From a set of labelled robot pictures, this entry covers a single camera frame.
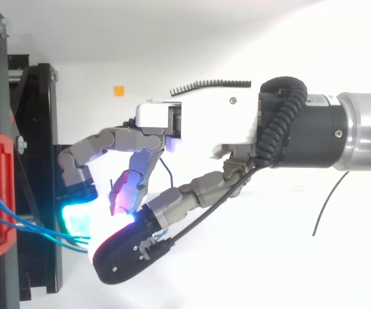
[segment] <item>robotic hand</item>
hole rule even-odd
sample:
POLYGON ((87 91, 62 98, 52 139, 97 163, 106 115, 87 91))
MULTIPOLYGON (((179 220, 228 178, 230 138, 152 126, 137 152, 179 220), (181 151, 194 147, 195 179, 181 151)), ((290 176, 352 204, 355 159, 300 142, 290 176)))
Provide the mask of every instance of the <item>robotic hand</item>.
POLYGON ((237 196, 251 176, 266 167, 331 167, 371 171, 371 94, 308 95, 302 81, 278 77, 256 94, 250 82, 212 80, 171 91, 171 98, 137 107, 136 121, 102 130, 65 149, 58 157, 70 194, 97 197, 88 162, 108 150, 134 152, 129 169, 109 194, 111 215, 135 220, 95 252, 101 281, 121 283, 167 253, 228 197, 237 196), (230 119, 237 119, 228 126, 230 119), (224 171, 170 188, 140 207, 150 174, 164 150, 230 154, 224 171), (210 207, 173 238, 153 235, 181 221, 197 207, 210 207))

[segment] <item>glowing blue light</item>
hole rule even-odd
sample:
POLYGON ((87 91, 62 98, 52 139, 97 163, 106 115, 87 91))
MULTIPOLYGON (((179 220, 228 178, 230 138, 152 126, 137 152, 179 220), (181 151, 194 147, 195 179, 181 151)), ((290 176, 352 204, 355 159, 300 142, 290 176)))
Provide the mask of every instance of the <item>glowing blue light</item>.
POLYGON ((134 222, 134 217, 125 212, 115 213, 112 216, 109 201, 103 196, 86 203, 64 205, 62 218, 69 235, 91 237, 88 240, 89 245, 78 244, 88 249, 91 260, 96 249, 104 241, 134 222))

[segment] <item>screw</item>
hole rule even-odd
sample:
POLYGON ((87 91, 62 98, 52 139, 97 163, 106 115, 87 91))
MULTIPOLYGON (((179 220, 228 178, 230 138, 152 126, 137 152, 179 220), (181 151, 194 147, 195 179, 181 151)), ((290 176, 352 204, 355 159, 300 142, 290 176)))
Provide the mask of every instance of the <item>screw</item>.
POLYGON ((24 138, 20 135, 17 138, 17 149, 18 153, 22 155, 24 150, 28 147, 28 144, 24 141, 24 138))
POLYGON ((58 82, 58 80, 59 80, 58 71, 52 71, 51 72, 51 80, 52 80, 52 82, 58 82))
POLYGON ((9 22, 5 18, 0 19, 0 37, 6 39, 10 37, 9 29, 9 22))
POLYGON ((341 130, 337 130, 334 132, 334 136, 337 138, 341 138, 343 136, 343 132, 341 130))

